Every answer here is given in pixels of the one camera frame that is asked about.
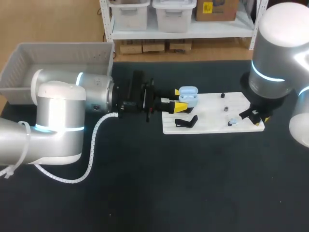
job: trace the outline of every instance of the metal shelf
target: metal shelf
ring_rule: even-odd
[[[148,13],[148,27],[145,31],[120,31],[115,25],[114,18],[110,18],[109,0],[100,0],[102,19],[106,40],[146,40],[146,39],[195,39],[195,38],[224,38],[224,37],[251,37],[249,49],[253,50],[259,22],[266,11],[268,0],[256,0],[256,20],[253,24],[247,15],[244,4],[252,0],[239,0],[239,8],[234,22],[196,22],[195,13],[192,24],[186,33],[165,33],[158,31],[155,10],[150,7]]]
[[[141,39],[194,39],[194,38],[223,38],[223,37],[251,37],[254,24],[247,15],[244,5],[240,2],[236,20],[232,22],[197,22],[192,14],[190,28],[185,33],[166,33],[158,30],[155,9],[148,12],[148,27],[145,31],[121,31],[114,25],[112,39],[141,40]]]

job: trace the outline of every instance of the gray plastic basket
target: gray plastic basket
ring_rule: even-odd
[[[0,75],[10,104],[33,104],[31,80],[39,69],[111,75],[113,43],[21,43]]]

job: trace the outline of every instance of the white plastic bin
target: white plastic bin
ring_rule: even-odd
[[[150,0],[138,4],[115,4],[110,2],[115,24],[119,30],[146,30]]]
[[[197,0],[153,0],[159,31],[187,32],[191,24],[192,10],[196,6]]]

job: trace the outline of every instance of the cardboard box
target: cardboard box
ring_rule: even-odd
[[[165,52],[164,40],[143,40],[143,52]]]
[[[239,0],[197,0],[197,21],[234,21]]]
[[[120,54],[141,54],[141,40],[122,40],[120,43]]]
[[[173,52],[187,53],[191,50],[192,40],[178,39],[169,41],[169,50]]]

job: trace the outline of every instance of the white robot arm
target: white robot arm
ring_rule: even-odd
[[[309,147],[309,8],[297,3],[270,7],[259,24],[249,87],[263,101],[281,101],[294,89],[298,100],[291,135]]]

